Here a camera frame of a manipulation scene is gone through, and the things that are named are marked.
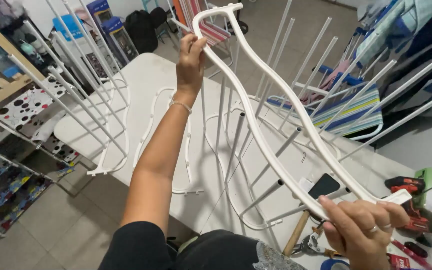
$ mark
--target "wooden hammer handle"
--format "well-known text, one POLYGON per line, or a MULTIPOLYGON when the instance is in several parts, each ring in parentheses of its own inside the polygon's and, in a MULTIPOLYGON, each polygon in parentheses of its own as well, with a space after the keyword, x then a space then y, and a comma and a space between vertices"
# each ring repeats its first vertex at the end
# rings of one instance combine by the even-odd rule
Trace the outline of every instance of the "wooden hammer handle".
POLYGON ((286 247, 283 250, 283 255, 286 257, 291 256, 293 254, 294 246, 299 241, 301 234, 303 233, 304 227, 306 227, 306 224, 308 223, 309 219, 309 211, 304 211, 303 215, 299 219, 299 222, 296 225, 296 228, 294 228, 293 234, 291 235, 291 238, 286 244, 286 247))

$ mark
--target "tile floor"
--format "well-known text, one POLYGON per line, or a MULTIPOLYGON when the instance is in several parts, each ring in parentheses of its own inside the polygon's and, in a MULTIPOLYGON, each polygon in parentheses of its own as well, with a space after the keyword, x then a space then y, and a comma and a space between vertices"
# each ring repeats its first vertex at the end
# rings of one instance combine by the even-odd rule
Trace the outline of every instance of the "tile floor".
MULTIPOLYGON (((209 2, 222 6, 235 1, 209 2)), ((244 1, 241 20, 249 25, 246 39, 263 60, 269 56, 286 3, 284 0, 244 1)), ((339 41, 326 64, 333 66, 339 60, 358 26, 356 12, 322 0, 293 1, 285 24, 291 18, 295 18, 295 23, 276 69, 289 84, 298 73, 328 16, 333 21, 316 49, 316 57, 309 61, 309 67, 317 64, 333 36, 338 36, 339 41)), ((234 38, 231 38, 231 44, 234 43, 234 38)), ((159 43, 155 53, 175 63, 178 60, 177 47, 168 37, 165 37, 165 44, 159 43)), ((214 70, 214 66, 208 67, 206 74, 214 70)), ((301 82, 305 82, 310 74, 310 69, 306 69, 301 82)), ((255 94, 261 72, 256 70, 243 52, 240 54, 237 75, 248 93, 255 94)), ((219 74, 213 80, 221 82, 222 76, 219 74)), ((96 176, 90 180, 84 173, 75 172, 60 182, 66 190, 77 194, 75 197, 56 185, 51 186, 14 224, 6 238, 0 240, 0 269, 96 269, 110 244, 112 234, 118 228, 128 188, 111 176, 96 176)), ((170 235, 178 236, 181 240, 192 234, 191 230, 174 219, 170 221, 170 231, 170 235)))

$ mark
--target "black sleeve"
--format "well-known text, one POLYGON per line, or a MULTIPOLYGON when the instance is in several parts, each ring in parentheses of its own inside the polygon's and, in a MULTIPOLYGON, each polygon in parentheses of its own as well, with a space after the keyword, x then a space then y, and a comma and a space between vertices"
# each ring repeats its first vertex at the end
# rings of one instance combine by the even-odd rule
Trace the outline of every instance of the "black sleeve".
POLYGON ((138 221, 114 233, 99 270, 168 270, 171 265, 163 231, 153 223, 138 221))

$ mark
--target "hand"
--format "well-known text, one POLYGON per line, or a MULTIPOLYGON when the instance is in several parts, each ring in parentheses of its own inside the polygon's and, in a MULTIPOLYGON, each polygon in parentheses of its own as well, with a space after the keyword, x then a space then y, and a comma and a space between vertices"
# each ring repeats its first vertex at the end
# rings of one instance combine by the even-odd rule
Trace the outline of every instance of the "hand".
POLYGON ((336 205, 319 197, 332 223, 323 224, 329 245, 349 259, 352 270, 388 270, 386 248, 394 228, 405 226, 410 218, 400 205, 364 200, 343 201, 336 205))
POLYGON ((176 65, 177 95, 194 99, 191 104, 187 104, 189 107, 193 106, 203 84, 206 60, 203 47, 206 42, 205 37, 198 39, 194 34, 181 39, 179 63, 176 65))

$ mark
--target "woman's arm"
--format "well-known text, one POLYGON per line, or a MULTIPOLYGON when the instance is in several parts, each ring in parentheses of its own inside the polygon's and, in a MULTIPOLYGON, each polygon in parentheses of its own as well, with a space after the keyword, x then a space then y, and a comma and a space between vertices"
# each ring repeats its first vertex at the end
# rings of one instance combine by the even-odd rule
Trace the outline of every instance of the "woman's arm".
MULTIPOLYGON (((176 65, 177 92, 173 100, 193 107, 203 83, 206 38, 194 34, 181 39, 176 65)), ((132 174, 121 226, 146 221, 168 231, 174 170, 183 141, 189 111, 180 104, 170 106, 159 123, 132 174)))

